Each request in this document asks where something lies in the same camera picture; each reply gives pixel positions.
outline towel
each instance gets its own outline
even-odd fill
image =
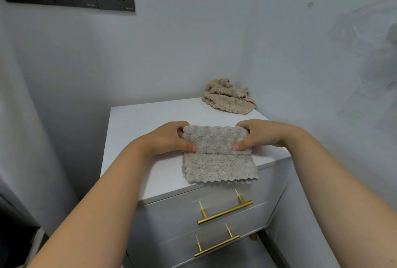
[[[225,78],[208,82],[201,99],[216,109],[237,114],[248,114],[256,108],[255,101],[249,96],[248,88],[238,89]]]
[[[185,126],[182,137],[198,146],[197,153],[184,153],[182,173],[188,182],[257,180],[258,169],[251,150],[233,151],[232,145],[244,139],[242,127]]]

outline microfiber cloth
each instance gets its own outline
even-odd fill
[[[251,150],[233,151],[231,148],[247,135],[248,131],[238,126],[185,126],[182,137],[195,143],[198,151],[183,155],[183,175],[190,183],[257,180],[258,169]]]
[[[226,78],[208,82],[201,99],[216,109],[237,114],[248,114],[256,108],[256,103],[251,99],[248,88],[238,89]]]

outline right hand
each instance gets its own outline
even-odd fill
[[[254,146],[273,145],[285,147],[288,138],[302,130],[297,126],[267,120],[251,119],[241,121],[236,126],[249,131],[249,135],[233,145],[234,151],[242,151]]]

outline white wall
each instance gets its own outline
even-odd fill
[[[237,80],[249,0],[135,0],[136,15],[1,2],[32,98],[78,194],[99,178],[112,106]]]
[[[253,0],[239,71],[262,114],[309,130],[395,210],[396,22],[397,0]],[[339,267],[296,175],[270,233],[292,268]]]
[[[23,80],[0,12],[0,208],[51,234],[78,198]]]

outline white cabinet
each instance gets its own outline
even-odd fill
[[[168,121],[234,126],[250,118],[265,119],[257,111],[245,116],[222,112],[200,98],[114,107],[101,174],[131,140]],[[233,237],[244,237],[264,228],[285,189],[292,161],[285,149],[272,146],[254,149],[252,157],[259,169],[258,181],[208,185],[187,183],[181,171],[180,152],[155,158],[142,181],[127,246],[133,267],[180,266],[194,259],[199,252],[198,242],[205,250],[230,239],[228,230]],[[252,200],[253,204],[203,224],[197,223],[203,218],[202,208],[209,216],[222,212],[241,204],[238,195],[245,201]]]

